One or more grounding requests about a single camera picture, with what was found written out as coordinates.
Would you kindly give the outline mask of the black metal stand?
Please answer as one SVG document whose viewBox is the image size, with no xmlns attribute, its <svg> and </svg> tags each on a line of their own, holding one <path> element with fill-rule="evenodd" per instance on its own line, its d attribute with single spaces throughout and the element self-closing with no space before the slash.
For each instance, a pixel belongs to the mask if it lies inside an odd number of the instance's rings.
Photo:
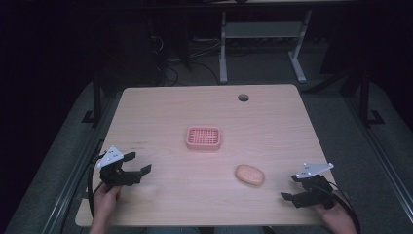
<svg viewBox="0 0 413 234">
<path fill-rule="evenodd" d="M 82 122 L 92 124 L 96 127 L 101 118 L 101 90 L 98 72 L 93 78 L 93 109 L 85 113 Z"/>
<path fill-rule="evenodd" d="M 383 125 L 385 123 L 384 119 L 377 110 L 369 109 L 369 87 L 369 75 L 365 70 L 363 70 L 361 73 L 359 86 L 358 115 L 362 124 L 366 128 L 370 128 L 372 125 Z"/>
</svg>

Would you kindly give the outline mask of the person's right hand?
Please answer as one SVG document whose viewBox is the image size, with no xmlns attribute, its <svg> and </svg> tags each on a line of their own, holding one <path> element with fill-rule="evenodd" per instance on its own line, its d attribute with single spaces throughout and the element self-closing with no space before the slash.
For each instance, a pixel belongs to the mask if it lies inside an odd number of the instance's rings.
<svg viewBox="0 0 413 234">
<path fill-rule="evenodd" d="M 311 206 L 311 209 L 319 215 L 328 228 L 330 225 L 339 224 L 350 224 L 354 226 L 347 211 L 339 204 L 334 205 L 331 209 L 326 209 L 323 205 L 314 205 Z"/>
</svg>

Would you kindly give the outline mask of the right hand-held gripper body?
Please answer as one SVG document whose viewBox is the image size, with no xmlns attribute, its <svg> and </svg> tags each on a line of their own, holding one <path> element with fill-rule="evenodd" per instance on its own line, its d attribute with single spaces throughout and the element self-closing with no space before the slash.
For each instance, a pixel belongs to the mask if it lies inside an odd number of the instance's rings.
<svg viewBox="0 0 413 234">
<path fill-rule="evenodd" d="M 292 201 L 296 208 L 323 205 L 326 209 L 331 209 L 335 205 L 332 187 L 329 181 L 321 175 L 333 167 L 332 163 L 303 164 L 302 169 L 296 173 L 298 177 L 304 178 L 302 182 L 299 182 L 304 188 L 304 192 L 295 194 Z"/>
</svg>

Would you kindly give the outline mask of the pink slotted soap dish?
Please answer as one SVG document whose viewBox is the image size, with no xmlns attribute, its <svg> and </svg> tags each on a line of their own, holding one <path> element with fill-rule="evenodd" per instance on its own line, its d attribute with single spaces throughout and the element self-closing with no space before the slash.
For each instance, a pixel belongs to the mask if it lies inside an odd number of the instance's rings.
<svg viewBox="0 0 413 234">
<path fill-rule="evenodd" d="M 217 127 L 191 126 L 187 130 L 186 146 L 190 150 L 218 150 L 221 146 L 221 131 Z"/>
</svg>

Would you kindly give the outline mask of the white metal desk frame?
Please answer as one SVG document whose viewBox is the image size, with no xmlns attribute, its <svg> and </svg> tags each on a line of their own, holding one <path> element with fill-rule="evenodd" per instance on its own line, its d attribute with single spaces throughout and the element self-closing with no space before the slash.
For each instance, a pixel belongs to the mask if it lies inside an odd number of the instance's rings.
<svg viewBox="0 0 413 234">
<path fill-rule="evenodd" d="M 276 22 L 230 22 L 226 13 L 221 17 L 220 53 L 219 53 L 219 82 L 228 83 L 226 42 L 228 39 L 266 39 L 266 38 L 295 38 L 296 45 L 288 52 L 288 57 L 294 70 L 297 81 L 301 84 L 307 78 L 299 61 L 305 35 L 312 16 L 308 10 L 301 21 L 276 21 Z"/>
</svg>

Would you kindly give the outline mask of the person's left hand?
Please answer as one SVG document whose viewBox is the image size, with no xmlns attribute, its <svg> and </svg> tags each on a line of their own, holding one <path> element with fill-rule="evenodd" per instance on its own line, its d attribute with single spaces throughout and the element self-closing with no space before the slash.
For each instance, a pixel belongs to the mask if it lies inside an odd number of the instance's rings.
<svg viewBox="0 0 413 234">
<path fill-rule="evenodd" d="M 108 223 L 111 219 L 117 201 L 120 198 L 122 186 L 108 186 L 102 183 L 94 194 L 94 221 Z"/>
</svg>

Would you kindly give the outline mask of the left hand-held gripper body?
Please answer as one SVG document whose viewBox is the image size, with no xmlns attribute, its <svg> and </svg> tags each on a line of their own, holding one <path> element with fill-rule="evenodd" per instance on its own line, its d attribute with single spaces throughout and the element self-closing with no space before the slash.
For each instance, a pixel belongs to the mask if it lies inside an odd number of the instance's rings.
<svg viewBox="0 0 413 234">
<path fill-rule="evenodd" d="M 138 171 L 126 172 L 122 169 L 125 163 L 124 155 L 117 147 L 112 145 L 98 161 L 97 167 L 100 169 L 100 179 L 108 187 L 131 186 L 140 183 L 141 177 L 138 176 Z"/>
</svg>

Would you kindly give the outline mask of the peach oval soap bar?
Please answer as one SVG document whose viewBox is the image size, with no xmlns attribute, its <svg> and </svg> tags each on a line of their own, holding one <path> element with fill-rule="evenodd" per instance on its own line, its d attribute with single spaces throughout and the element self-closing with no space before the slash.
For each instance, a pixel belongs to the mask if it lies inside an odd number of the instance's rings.
<svg viewBox="0 0 413 234">
<path fill-rule="evenodd" d="M 262 185 L 265 179 L 262 171 L 250 165 L 238 165 L 235 176 L 238 180 L 253 186 Z"/>
</svg>

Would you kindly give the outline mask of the aluminium frame rail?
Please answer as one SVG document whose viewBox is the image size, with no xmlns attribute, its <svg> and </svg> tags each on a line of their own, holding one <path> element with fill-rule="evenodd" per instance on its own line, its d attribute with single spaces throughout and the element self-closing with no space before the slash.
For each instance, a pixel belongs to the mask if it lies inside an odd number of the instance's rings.
<svg viewBox="0 0 413 234">
<path fill-rule="evenodd" d="M 118 103 L 118 97 L 104 97 L 102 118 L 96 125 L 83 123 L 92 107 L 89 99 L 80 98 L 70 111 L 42 165 L 42 175 L 48 176 L 50 185 L 48 195 L 54 198 L 41 234 L 61 234 L 67 219 L 69 226 L 74 225 L 74 215 L 87 190 L 90 160 L 107 135 Z"/>
<path fill-rule="evenodd" d="M 361 120 L 353 98 L 344 103 L 351 119 L 348 141 L 355 142 L 350 158 L 366 186 L 372 186 L 369 198 L 377 206 L 396 206 L 413 224 L 413 133 L 387 100 L 373 103 L 371 115 L 383 120 L 376 124 Z"/>
</svg>

